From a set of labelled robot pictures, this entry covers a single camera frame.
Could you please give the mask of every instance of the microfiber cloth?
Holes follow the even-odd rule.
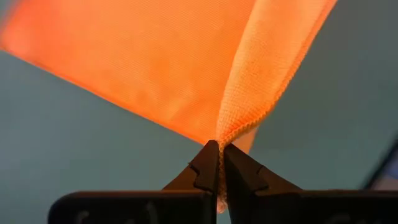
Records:
[[[335,2],[20,0],[0,46],[197,142],[216,139],[222,158],[274,107]]]

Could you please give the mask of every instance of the blue-gray wall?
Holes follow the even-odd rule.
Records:
[[[336,5],[252,157],[303,188],[361,186],[398,131],[397,8]],[[0,52],[0,223],[45,223],[75,190],[160,189],[199,148]]]

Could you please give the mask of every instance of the gray-blue background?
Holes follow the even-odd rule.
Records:
[[[396,9],[336,5],[252,157],[306,189],[361,186],[398,130]],[[76,190],[160,189],[199,149],[0,52],[0,223],[45,223],[50,204]]]

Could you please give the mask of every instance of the orange cloth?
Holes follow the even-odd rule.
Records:
[[[222,147],[257,126],[336,0],[21,0],[1,47]]]

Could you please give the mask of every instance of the orange fabric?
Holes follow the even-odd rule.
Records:
[[[222,155],[273,108],[335,2],[21,0],[0,44]]]

